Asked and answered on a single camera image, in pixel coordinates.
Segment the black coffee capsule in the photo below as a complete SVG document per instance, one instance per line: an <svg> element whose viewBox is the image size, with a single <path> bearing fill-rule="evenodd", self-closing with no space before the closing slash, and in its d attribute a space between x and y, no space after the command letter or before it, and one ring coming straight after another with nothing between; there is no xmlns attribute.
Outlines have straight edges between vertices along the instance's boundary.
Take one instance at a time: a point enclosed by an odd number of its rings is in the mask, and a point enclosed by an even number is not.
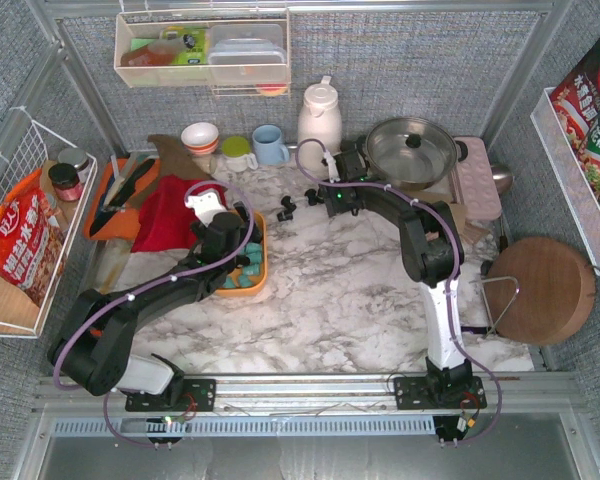
<svg viewBox="0 0 600 480"><path fill-rule="evenodd" d="M290 196L284 196L281 199L281 205L287 210L295 210L296 204Z"/></svg>
<svg viewBox="0 0 600 480"><path fill-rule="evenodd" d="M316 206L324 203L324 199L315 189L308 189L305 191L304 196L309 206Z"/></svg>
<svg viewBox="0 0 600 480"><path fill-rule="evenodd" d="M282 210L277 213L277 220L279 222L291 221L293 218L293 212L289 210Z"/></svg>

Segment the orange storage basket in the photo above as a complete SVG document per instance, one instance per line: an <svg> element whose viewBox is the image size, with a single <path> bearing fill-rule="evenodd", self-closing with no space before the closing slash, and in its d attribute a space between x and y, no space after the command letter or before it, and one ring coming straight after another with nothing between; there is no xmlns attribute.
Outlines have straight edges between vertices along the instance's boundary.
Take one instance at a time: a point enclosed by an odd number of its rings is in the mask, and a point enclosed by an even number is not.
<svg viewBox="0 0 600 480"><path fill-rule="evenodd" d="M247 246L245 253L249 259L255 258L256 261L231 272L223 286L216 290L217 296L254 296L264 288L268 276L267 226L260 212L255 213L255 222L263 238L258 249Z"/></svg>

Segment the cork mat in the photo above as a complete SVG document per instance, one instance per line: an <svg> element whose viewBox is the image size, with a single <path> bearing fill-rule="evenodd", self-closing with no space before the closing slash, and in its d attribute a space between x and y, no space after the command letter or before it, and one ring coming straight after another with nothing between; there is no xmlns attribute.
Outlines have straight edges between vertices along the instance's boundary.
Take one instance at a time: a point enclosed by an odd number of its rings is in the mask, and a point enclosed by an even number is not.
<svg viewBox="0 0 600 480"><path fill-rule="evenodd" d="M464 232L466 224L467 206L458 203L448 203L456 230L459 235Z"/></svg>

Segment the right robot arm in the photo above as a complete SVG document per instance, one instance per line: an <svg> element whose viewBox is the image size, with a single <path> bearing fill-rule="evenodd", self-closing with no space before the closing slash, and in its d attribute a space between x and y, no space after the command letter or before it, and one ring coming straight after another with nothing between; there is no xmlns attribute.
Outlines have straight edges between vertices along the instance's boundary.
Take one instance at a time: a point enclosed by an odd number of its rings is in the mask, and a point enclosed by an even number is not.
<svg viewBox="0 0 600 480"><path fill-rule="evenodd" d="M368 179L355 151L322 156L328 178L319 183L320 196L329 216L369 210L398 229L403 268L419 284L427 321L426 374L416 399L437 408L458 404L474 387L474 375L458 307L464 251L449 205L430 204Z"/></svg>

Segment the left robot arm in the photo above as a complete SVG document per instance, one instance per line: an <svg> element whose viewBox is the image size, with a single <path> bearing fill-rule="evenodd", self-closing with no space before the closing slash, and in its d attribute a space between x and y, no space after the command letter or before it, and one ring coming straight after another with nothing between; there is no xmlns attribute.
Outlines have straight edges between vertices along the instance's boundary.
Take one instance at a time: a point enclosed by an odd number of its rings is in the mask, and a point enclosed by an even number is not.
<svg viewBox="0 0 600 480"><path fill-rule="evenodd" d="M167 360L131 354L137 332L185 305L200 302L225 284L256 232L255 214L244 207L198 222L198 243L167 273L127 290L81 293L48 351L54 384L84 388L93 396L111 390L178 395L179 370Z"/></svg>

